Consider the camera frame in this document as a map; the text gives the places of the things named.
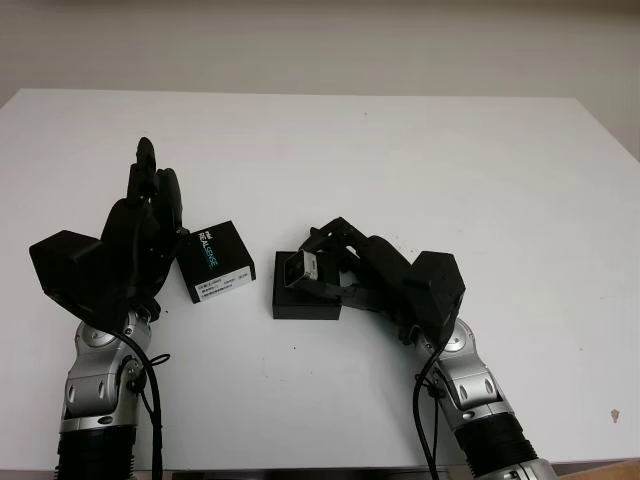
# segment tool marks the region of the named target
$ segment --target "sticker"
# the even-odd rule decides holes
[[[216,295],[228,292],[229,290],[233,290],[234,288],[250,282],[251,269],[249,267],[242,267],[234,272],[227,273],[221,277],[196,285],[196,292],[198,292],[198,297],[202,302],[203,300],[215,297]]]

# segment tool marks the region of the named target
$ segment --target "gray wall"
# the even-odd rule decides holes
[[[640,1],[0,0],[21,87],[576,97],[640,158]]]

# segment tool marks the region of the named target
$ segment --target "box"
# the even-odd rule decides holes
[[[193,303],[256,279],[253,260],[231,221],[190,233],[178,265]]]
[[[273,272],[273,318],[285,320],[338,320],[342,305],[340,300],[318,298],[284,286],[284,262],[296,252],[276,252]],[[334,285],[340,284],[340,273],[331,253],[317,253],[318,263],[323,265],[322,278]]]

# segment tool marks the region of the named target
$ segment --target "wire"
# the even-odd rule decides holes
[[[154,367],[157,367],[158,365],[162,365],[163,363],[168,362],[170,358],[171,358],[170,354],[163,353],[162,355],[158,355],[157,357],[153,357],[151,359],[151,365],[153,365]]]
[[[436,454],[438,453],[438,409],[440,402],[436,397],[433,397],[433,450],[431,456],[433,457],[433,463],[438,464],[436,461]]]
[[[413,388],[413,420],[416,424],[416,430],[418,431],[418,437],[420,438],[420,445],[422,445],[422,451],[424,452],[424,456],[427,459],[427,465],[429,466],[429,473],[431,474],[432,480],[440,480],[438,476],[438,470],[436,468],[436,462],[434,457],[431,455],[431,451],[429,449],[429,443],[427,442],[427,437],[424,434],[424,429],[422,428],[422,421],[420,420],[420,391],[422,387],[425,385],[427,380],[427,374],[433,367],[433,365],[438,360],[438,357],[444,350],[446,342],[439,346],[427,359],[424,367],[416,377],[416,384]]]
[[[144,353],[144,350],[142,350],[142,348],[140,348],[140,346],[132,338],[127,337],[124,333],[117,330],[109,333],[123,343],[126,343],[131,348],[131,350],[133,350],[133,352],[140,359],[140,362],[142,363],[142,366],[147,373],[147,377],[149,379],[149,387],[151,388],[153,409],[150,407],[149,402],[147,402],[146,398],[144,397],[143,402],[145,404],[147,412],[149,412],[151,425],[153,427],[151,478],[152,480],[162,480],[162,409],[160,407],[160,390],[158,389],[158,379],[156,378],[156,373],[153,371],[153,364]]]
[[[158,365],[162,365],[163,363],[168,362],[170,358],[171,358],[170,354],[163,353],[162,355],[153,357],[150,360],[150,362],[151,362],[151,365],[153,365],[154,367],[157,367]],[[144,408],[147,410],[147,413],[151,417],[151,415],[153,415],[153,412],[151,410],[151,407],[149,406],[149,401],[147,400],[147,396],[144,394],[144,390],[140,392],[140,396],[142,397],[142,403],[144,403]]]
[[[431,456],[433,457],[433,462],[437,465],[436,453],[438,451],[438,419],[439,419],[438,411],[440,407],[440,402],[438,401],[438,399],[442,398],[442,392],[440,392],[438,390],[438,387],[436,387],[431,382],[431,380],[427,378],[425,378],[422,386],[427,388],[427,392],[429,393],[429,396],[433,398],[433,417],[434,417],[433,418],[433,442],[432,442],[433,448],[431,449]]]

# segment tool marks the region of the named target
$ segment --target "wall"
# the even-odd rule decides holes
[[[0,0],[22,87],[576,97],[640,158],[640,2]]]

